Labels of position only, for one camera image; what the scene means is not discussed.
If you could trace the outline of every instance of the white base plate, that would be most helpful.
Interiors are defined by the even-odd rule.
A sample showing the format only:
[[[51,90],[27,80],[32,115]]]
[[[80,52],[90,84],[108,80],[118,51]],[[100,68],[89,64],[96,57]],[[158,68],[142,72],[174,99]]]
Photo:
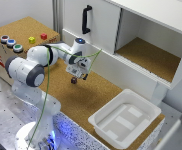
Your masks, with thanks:
[[[15,149],[16,150],[27,150],[28,144],[25,140],[25,137],[28,135],[30,130],[35,125],[35,122],[31,122],[23,126],[16,134],[15,137]],[[39,147],[37,148],[31,148],[29,147],[28,150],[39,150]]]

